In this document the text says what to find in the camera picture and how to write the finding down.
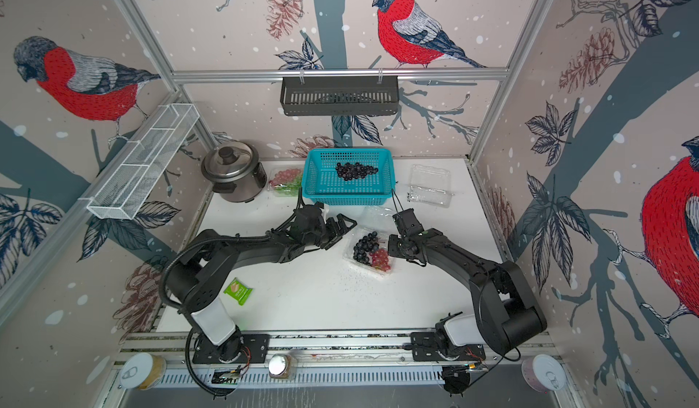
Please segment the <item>red grape bunch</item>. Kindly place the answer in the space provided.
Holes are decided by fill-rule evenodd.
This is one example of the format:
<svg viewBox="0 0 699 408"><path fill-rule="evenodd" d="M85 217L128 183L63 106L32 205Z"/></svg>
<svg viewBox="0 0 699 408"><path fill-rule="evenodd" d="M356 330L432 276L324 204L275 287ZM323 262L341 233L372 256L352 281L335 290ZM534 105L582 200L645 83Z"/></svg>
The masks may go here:
<svg viewBox="0 0 699 408"><path fill-rule="evenodd" d="M301 169L285 169L278 171L272 179L269 181L269 184L277 188L280 184L285 183L285 182L300 182L300 179L302 177L302 170Z"/></svg>
<svg viewBox="0 0 699 408"><path fill-rule="evenodd" d="M389 253L386 249L380 248L370 254L371 267L379 272L388 273L391 271L391 263Z"/></svg>

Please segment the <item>green grape bunch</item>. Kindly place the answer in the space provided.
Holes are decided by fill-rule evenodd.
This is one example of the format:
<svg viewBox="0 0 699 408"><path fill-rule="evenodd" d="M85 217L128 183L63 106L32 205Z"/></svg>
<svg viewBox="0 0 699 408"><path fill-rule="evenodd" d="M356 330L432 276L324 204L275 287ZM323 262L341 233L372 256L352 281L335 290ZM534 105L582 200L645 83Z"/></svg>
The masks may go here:
<svg viewBox="0 0 699 408"><path fill-rule="evenodd" d="M294 182L285 182L280 184L277 188L276 191L278 194L284 197L297 197L299 194L299 191L301 189L301 183L294 181Z"/></svg>

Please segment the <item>clear plastic clamshell container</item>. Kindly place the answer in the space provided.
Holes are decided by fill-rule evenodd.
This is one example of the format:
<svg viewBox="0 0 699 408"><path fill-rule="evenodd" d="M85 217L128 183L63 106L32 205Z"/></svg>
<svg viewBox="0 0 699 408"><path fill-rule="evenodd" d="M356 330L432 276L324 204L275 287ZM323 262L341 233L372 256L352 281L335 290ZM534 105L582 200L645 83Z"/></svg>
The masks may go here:
<svg viewBox="0 0 699 408"><path fill-rule="evenodd" d="M276 171L268 183L268 190L280 197L297 197L301 188L302 169L299 167Z"/></svg>

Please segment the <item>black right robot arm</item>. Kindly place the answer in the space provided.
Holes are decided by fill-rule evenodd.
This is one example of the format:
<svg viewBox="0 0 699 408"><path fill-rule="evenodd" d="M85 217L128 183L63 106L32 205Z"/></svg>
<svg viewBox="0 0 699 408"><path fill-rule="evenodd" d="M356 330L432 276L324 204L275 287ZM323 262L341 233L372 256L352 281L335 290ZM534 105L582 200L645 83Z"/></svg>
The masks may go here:
<svg viewBox="0 0 699 408"><path fill-rule="evenodd" d="M389 256L435 266L464 285L471 294L480 335L495 353L509 353L547 330L544 312L517 264L484 259L441 231L424 229L413 209L392 218L397 233L389 238Z"/></svg>

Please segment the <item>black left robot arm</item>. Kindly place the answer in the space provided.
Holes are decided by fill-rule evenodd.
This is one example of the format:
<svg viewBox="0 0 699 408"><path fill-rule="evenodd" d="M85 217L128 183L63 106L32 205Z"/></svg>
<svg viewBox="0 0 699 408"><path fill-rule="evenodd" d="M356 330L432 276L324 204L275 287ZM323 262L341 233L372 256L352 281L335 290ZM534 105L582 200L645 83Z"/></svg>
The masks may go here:
<svg viewBox="0 0 699 408"><path fill-rule="evenodd" d="M231 363L243 350L238 324L220 300L229 274L256 264L286 264L305 253L327 251L358 222L343 214L326 215L321 202L298 202L280 226L260 236L229 236L207 229L169 262L161 275L158 295L175 309L194 333Z"/></svg>

